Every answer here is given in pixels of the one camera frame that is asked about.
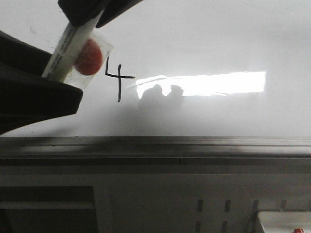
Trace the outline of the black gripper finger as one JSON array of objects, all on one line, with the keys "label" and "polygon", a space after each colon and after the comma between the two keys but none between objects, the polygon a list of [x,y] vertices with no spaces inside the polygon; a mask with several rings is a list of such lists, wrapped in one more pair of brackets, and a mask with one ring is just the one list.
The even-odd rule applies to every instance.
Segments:
[{"label": "black gripper finger", "polygon": [[100,15],[96,28],[114,20],[142,0],[59,0],[58,5],[74,27]]},{"label": "black gripper finger", "polygon": [[81,89],[41,75],[51,54],[0,33],[0,132],[77,112]]}]

